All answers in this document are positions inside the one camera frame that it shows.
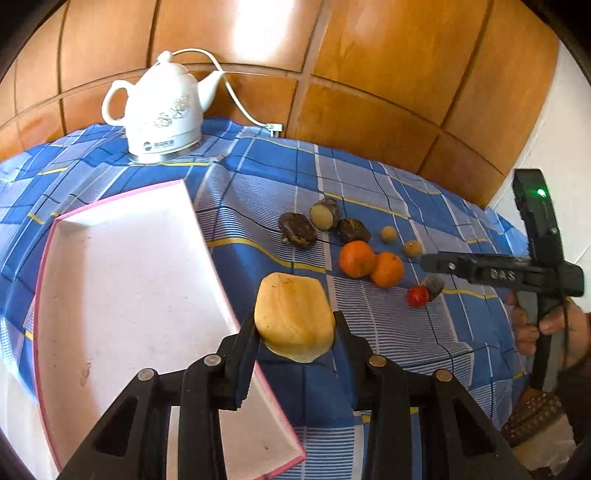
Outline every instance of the tiled wall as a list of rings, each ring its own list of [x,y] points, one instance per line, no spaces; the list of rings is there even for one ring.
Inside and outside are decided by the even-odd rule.
[[[540,168],[554,202],[566,260],[585,271],[586,292],[577,302],[591,311],[591,86],[565,46],[540,117],[515,168]],[[491,206],[517,228],[525,226],[515,207],[512,175]]]
[[[0,158],[102,122],[114,79],[200,47],[284,135],[419,173],[485,205],[521,152],[558,41],[519,0],[69,0],[0,83]],[[197,77],[196,53],[176,57]],[[125,98],[116,97],[113,115]],[[208,115],[246,119],[223,87]]]

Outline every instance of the kettle spout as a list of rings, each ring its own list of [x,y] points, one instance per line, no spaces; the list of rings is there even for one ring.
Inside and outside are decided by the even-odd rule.
[[[219,85],[224,73],[226,72],[214,70],[197,84],[199,103],[201,103],[201,109],[203,112],[211,107],[213,98],[216,96],[217,86]]]

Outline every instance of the white teapot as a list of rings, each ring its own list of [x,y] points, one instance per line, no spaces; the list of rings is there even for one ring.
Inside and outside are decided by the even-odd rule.
[[[203,112],[212,104],[224,74],[215,70],[197,82],[183,65],[171,62],[172,57],[169,51],[162,52],[135,85],[115,80],[103,100],[105,122],[125,127],[129,152],[142,163],[157,163],[160,155],[183,150],[201,140]],[[125,115],[114,119],[109,104],[121,88],[128,95]]]

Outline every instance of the checkered cloth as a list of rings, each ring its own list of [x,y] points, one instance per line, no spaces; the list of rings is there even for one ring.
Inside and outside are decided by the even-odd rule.
[[[184,179],[212,258],[236,316],[253,308],[259,283],[273,271],[318,278],[331,306],[375,353],[429,374],[447,368],[497,427],[511,412],[523,366],[514,351],[500,293],[445,277],[445,289],[425,308],[407,306],[405,291],[424,279],[404,260],[399,287],[376,288],[338,268],[339,243],[326,232],[310,250],[281,243],[283,212],[307,214],[323,197],[363,221],[375,251],[402,258],[403,242],[425,252],[449,250],[525,254],[526,239],[493,210],[480,210],[421,177],[300,141],[271,138],[254,127],[207,120],[190,155],[154,166],[130,161],[119,128],[94,125],[32,148],[0,166],[0,330],[2,359],[34,395],[32,300],[41,253],[55,217],[97,199],[168,180]],[[379,231],[391,225],[390,245]],[[260,361],[308,459],[282,479],[358,478],[368,413],[353,413],[332,353],[295,364],[262,348]],[[418,432],[418,415],[413,415]],[[420,450],[414,449],[420,465]]]

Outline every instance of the floral pattern on kettle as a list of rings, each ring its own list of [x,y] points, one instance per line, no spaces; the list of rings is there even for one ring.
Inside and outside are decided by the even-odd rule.
[[[190,96],[186,93],[177,98],[169,107],[167,112],[160,112],[158,118],[154,121],[155,127],[169,127],[173,124],[173,119],[185,118],[190,106]]]

